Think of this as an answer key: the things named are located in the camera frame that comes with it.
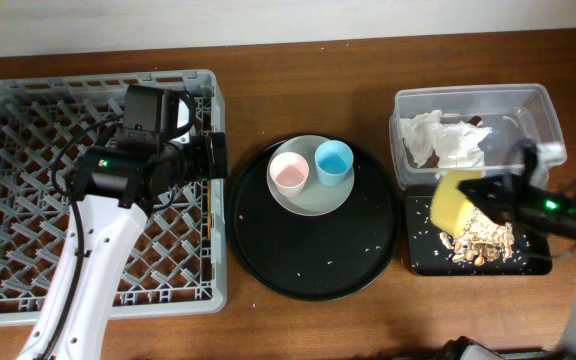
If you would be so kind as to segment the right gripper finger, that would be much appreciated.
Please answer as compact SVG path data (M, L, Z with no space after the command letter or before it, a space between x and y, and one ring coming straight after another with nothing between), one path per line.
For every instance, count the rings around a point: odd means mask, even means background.
M512 197L513 175L502 174L463 180L458 189L469 198Z
M510 198L478 198L472 200L473 205L498 225L513 223L513 207Z

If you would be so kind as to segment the food scraps and rice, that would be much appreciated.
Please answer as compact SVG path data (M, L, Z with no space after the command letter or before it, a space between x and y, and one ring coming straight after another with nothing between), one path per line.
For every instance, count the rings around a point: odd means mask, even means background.
M505 262L514 254L512 225L509 222L496 224L477 208L473 209L471 218L459 236L440 232L439 239L452 252L449 259L457 264L483 266L498 260Z

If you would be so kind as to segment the yellow plastic bowl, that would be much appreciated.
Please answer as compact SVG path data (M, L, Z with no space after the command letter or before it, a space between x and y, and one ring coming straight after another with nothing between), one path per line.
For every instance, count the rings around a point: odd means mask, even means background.
M458 189L466 180L480 179L479 171L458 170L446 173L437 186L430 209L431 222L452 237L460 237L472 218L474 205Z

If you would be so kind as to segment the white paper napkin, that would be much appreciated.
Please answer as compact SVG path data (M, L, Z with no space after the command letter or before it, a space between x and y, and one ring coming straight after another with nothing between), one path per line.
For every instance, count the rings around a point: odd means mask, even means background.
M493 129L463 121L444 124L441 116L441 110L433 110L400 119L404 145L415 165L423 167L435 155L438 168L484 166L485 154L479 144Z

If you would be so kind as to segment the pink plastic cup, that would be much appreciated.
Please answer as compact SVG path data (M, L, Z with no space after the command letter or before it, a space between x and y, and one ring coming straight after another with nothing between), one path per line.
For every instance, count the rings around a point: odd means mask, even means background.
M295 152L283 152L271 160L269 174L279 193L290 198L302 192L310 174L310 168L302 155Z

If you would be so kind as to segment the blue plastic cup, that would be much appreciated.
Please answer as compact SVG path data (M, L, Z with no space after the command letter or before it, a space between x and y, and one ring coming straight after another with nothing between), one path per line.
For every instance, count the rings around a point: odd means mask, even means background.
M325 186L340 184L354 163L351 148L339 140L328 140L315 151L315 166L319 182Z

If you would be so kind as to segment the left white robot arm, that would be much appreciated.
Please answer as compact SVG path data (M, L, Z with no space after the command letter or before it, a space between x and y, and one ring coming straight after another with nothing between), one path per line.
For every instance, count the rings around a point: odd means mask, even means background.
M225 135L197 134L187 90L131 85L125 110L93 124L99 137L57 193L69 201L65 243L22 359L97 359L124 266L160 195L228 174Z

